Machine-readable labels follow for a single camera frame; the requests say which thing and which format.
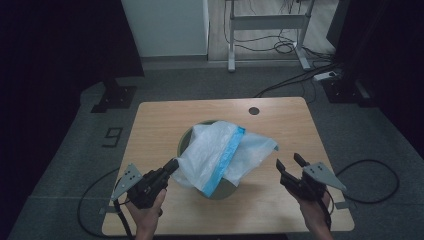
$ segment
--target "hand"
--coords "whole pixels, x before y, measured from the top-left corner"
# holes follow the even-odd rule
[[[300,205],[300,211],[305,219],[305,225],[314,234],[316,239],[333,239],[331,232],[325,223],[325,215],[316,201],[303,200],[289,191]],[[330,195],[327,192],[322,197],[322,202],[328,208]]]
[[[161,206],[165,200],[165,196],[166,190],[162,189],[156,197],[153,206],[149,209],[138,209],[132,202],[125,204],[137,226],[137,240],[153,239],[153,235],[155,234],[158,226],[159,214],[162,211]]]

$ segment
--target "wooden table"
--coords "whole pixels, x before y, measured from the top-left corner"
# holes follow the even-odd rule
[[[251,107],[258,108],[259,114],[251,115]],[[223,200],[206,199],[196,189],[183,188],[171,178],[156,234],[308,231],[298,203],[280,185],[280,173],[275,167],[279,158],[288,172],[300,177],[301,168],[293,160],[293,154],[297,152],[310,163],[321,161],[332,170],[308,106],[300,97],[142,103],[118,177],[129,163],[134,163],[143,174],[162,167],[176,156],[184,132],[199,122],[217,119],[271,137],[277,141],[280,150],[245,176],[238,189]],[[331,187],[329,191],[335,202],[344,201],[341,191]],[[135,233],[131,216],[125,207],[122,209]],[[335,209],[332,220],[332,231],[354,228],[348,209]],[[111,213],[106,214],[102,231],[106,235],[125,235],[119,218]]]

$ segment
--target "white wall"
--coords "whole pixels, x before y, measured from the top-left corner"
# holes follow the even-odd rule
[[[122,0],[140,57],[206,55],[207,0]]]

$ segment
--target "black cable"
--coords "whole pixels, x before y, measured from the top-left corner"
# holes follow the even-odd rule
[[[326,62],[326,63],[330,63],[330,64],[331,64],[331,60],[326,60],[326,59],[322,59],[322,60],[314,60],[314,61],[312,61],[312,66],[313,66],[314,68],[318,68],[318,67],[315,65],[315,63],[317,63],[317,62]]]
[[[291,84],[294,84],[294,83],[299,83],[299,82],[303,82],[303,81],[309,80],[314,75],[319,74],[319,73],[324,72],[324,71],[328,71],[329,69],[334,68],[334,67],[337,67],[337,66],[338,66],[338,64],[329,64],[327,66],[316,68],[316,69],[314,69],[314,70],[312,70],[310,72],[306,72],[306,73],[303,73],[303,74],[300,74],[300,75],[291,77],[291,78],[289,78],[287,80],[284,80],[284,81],[282,81],[280,83],[277,83],[275,85],[272,85],[270,87],[265,88],[264,90],[262,90],[258,94],[256,94],[254,96],[254,98],[258,98],[258,97],[260,98],[260,97],[263,96],[264,93],[266,93],[268,91],[271,91],[271,90],[274,90],[274,89],[277,89],[277,88],[281,88],[283,86],[287,86],[287,85],[291,85]],[[294,80],[296,80],[297,78],[300,78],[300,77],[304,77],[304,78],[302,80],[300,80],[300,81],[299,80],[298,81],[294,81]]]
[[[292,1],[291,5],[290,5],[290,3],[288,4],[288,5],[290,5],[289,14],[291,14],[291,9],[293,7],[293,4],[294,4],[294,0]],[[299,1],[299,10],[298,10],[298,13],[300,13],[300,7],[301,7],[301,5],[302,5],[302,2]],[[227,43],[230,43],[228,41],[227,33],[226,33],[226,30],[225,30],[226,29],[226,12],[227,12],[227,3],[225,2],[224,3],[224,38],[225,38],[225,41]],[[296,36],[297,36],[297,38],[299,38],[298,29],[296,30],[296,32],[297,32]],[[249,48],[249,47],[246,47],[246,46],[243,46],[243,45],[239,45],[239,44],[234,44],[234,47],[244,48],[244,49],[247,49],[247,50],[252,51],[252,52],[268,52],[268,51],[273,51],[273,50],[275,50],[277,53],[280,53],[280,54],[288,54],[288,53],[293,52],[294,51],[294,46],[293,46],[292,43],[294,41],[291,40],[291,39],[288,39],[286,37],[282,37],[281,34],[282,34],[282,30],[280,31],[280,34],[278,36],[269,35],[269,36],[265,36],[265,37],[260,37],[260,38],[255,38],[255,39],[248,39],[248,40],[239,40],[239,39],[236,39],[234,37],[234,42],[253,42],[253,41],[259,41],[259,40],[263,40],[263,39],[267,39],[267,38],[278,38],[279,41],[276,42],[274,44],[274,47],[272,47],[272,48],[267,48],[267,49],[252,49],[252,48]],[[288,51],[281,51],[281,50],[279,50],[279,48],[281,48],[281,47],[288,48]],[[314,55],[314,56],[316,56],[318,58],[321,58],[321,59],[329,59],[329,60],[331,60],[331,59],[333,59],[333,56],[334,56],[333,54],[318,53],[318,52],[312,51],[309,48],[306,48],[305,46],[302,46],[302,48],[305,49],[305,51],[306,51],[306,53],[308,55]]]
[[[287,1],[288,0],[284,0],[283,3],[281,4],[280,10],[278,11],[280,14],[283,14],[284,8],[286,8],[286,6],[288,6]]]
[[[314,89],[314,97],[312,98],[312,100],[308,101],[306,104],[313,103],[313,102],[315,102],[315,100],[317,99],[317,89],[316,89],[316,87],[315,87],[314,82],[312,81],[312,78],[313,78],[313,77],[310,77],[310,78],[309,78],[309,82],[311,83],[312,88]]]
[[[118,200],[113,201],[113,206],[115,207],[115,211],[118,214],[119,219],[121,219],[122,224],[124,225],[125,233],[127,234],[128,239],[134,240],[134,237],[131,233],[130,226],[128,225],[127,219],[125,215],[121,211],[121,205]]]
[[[391,198],[398,191],[399,185],[400,185],[400,180],[399,180],[399,176],[396,174],[396,172],[392,168],[390,168],[387,164],[385,164],[383,162],[380,162],[380,161],[377,161],[377,160],[374,160],[374,159],[360,160],[360,161],[357,161],[357,162],[354,162],[352,164],[347,165],[341,171],[339,171],[336,174],[336,176],[339,176],[340,174],[342,174],[344,171],[346,171],[347,169],[351,168],[352,166],[357,165],[359,163],[364,163],[364,162],[374,162],[374,163],[378,163],[378,164],[383,165],[384,167],[386,167],[393,174],[393,176],[395,176],[395,179],[396,179],[396,186],[395,186],[395,188],[387,196],[384,196],[384,197],[382,197],[382,198],[380,198],[378,200],[375,200],[375,201],[366,201],[366,200],[356,199],[356,198],[353,198],[351,196],[348,196],[348,195],[344,194],[345,198],[346,199],[349,199],[349,200],[352,200],[354,202],[363,203],[363,204],[381,203],[381,202],[386,201],[387,199]]]
[[[256,12],[252,8],[252,0],[249,0],[249,7],[250,7],[250,10],[252,10],[252,12],[256,15]]]
[[[300,95],[300,96],[303,97],[303,98],[305,98],[306,90],[305,90],[305,86],[303,86],[303,82],[302,81],[300,82],[300,86],[302,87],[302,95]]]
[[[318,203],[319,207],[321,208],[322,212],[324,213],[324,218],[325,218],[325,224],[328,227],[328,230],[331,230],[331,216],[330,216],[330,212],[328,211],[328,207],[325,206],[324,202],[322,201],[322,198],[320,196],[318,196],[318,193],[316,193],[316,191],[314,191],[314,189],[312,189],[311,186],[309,186],[309,184],[307,182],[305,182],[304,186],[306,186],[306,188],[308,189],[308,191],[312,194],[312,196],[315,199],[315,202]]]
[[[131,200],[127,200],[127,201],[125,201],[125,202],[123,202],[123,203],[120,203],[119,205],[125,205],[125,204],[127,204],[127,203],[129,203],[129,202],[131,202]]]
[[[334,212],[334,199],[333,196],[331,196],[330,192],[328,191],[328,189],[325,190],[328,193],[328,196],[330,196],[330,200],[331,200],[331,211],[330,211],[330,215],[333,214]]]
[[[82,194],[79,202],[78,202],[78,208],[77,208],[77,220],[78,220],[78,224],[80,225],[80,227],[89,235],[93,236],[93,237],[99,237],[99,238],[119,238],[119,237],[113,237],[113,236],[107,236],[107,235],[100,235],[94,232],[91,232],[90,230],[88,230],[84,224],[82,223],[81,220],[81,205],[82,205],[82,201],[84,200],[85,195],[87,195],[88,191],[90,191],[98,182],[100,182],[101,180],[103,180],[105,177],[109,176],[110,174],[112,174],[113,172],[118,171],[119,168],[113,169],[112,171],[106,173],[105,175],[103,175],[102,177],[100,177],[99,179],[97,179],[93,184],[91,184],[87,190],[85,190],[85,192]]]

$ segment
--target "plastic bag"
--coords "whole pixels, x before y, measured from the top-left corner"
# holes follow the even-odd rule
[[[198,124],[193,126],[189,146],[177,158],[180,167],[172,177],[210,197],[222,177],[238,186],[241,178],[276,147],[274,140],[246,132],[233,123]]]

